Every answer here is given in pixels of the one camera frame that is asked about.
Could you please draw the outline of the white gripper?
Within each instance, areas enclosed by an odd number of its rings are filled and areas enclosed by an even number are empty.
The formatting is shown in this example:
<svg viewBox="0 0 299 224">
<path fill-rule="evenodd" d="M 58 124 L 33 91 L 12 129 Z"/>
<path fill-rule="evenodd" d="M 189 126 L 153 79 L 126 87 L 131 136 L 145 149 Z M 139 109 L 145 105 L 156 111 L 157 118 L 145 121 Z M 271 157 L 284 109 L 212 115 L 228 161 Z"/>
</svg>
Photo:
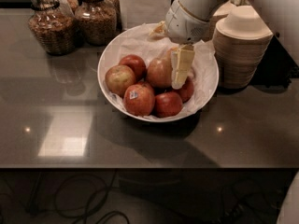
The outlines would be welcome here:
<svg viewBox="0 0 299 224">
<path fill-rule="evenodd" d="M 165 15 L 165 21 L 160 21 L 149 33 L 150 36 L 168 36 L 169 39 L 179 45 L 171 50 L 170 58 L 172 65 L 172 83 L 173 89 L 180 89 L 187 79 L 194 59 L 193 45 L 200 41 L 209 27 L 208 21 L 201 21 L 188 13 L 175 0 Z"/>
</svg>

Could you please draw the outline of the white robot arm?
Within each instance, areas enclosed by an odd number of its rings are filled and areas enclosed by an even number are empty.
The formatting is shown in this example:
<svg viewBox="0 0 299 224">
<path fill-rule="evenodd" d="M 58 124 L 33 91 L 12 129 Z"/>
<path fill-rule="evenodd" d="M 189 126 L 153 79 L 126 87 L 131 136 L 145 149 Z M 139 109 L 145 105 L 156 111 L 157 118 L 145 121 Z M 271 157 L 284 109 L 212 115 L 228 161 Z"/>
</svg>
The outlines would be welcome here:
<svg viewBox="0 0 299 224">
<path fill-rule="evenodd" d="M 153 32 L 179 44 L 199 41 L 216 10 L 229 0 L 175 0 Z M 246 0 L 231 14 L 254 13 L 267 25 L 295 63 L 299 63 L 299 0 Z"/>
</svg>

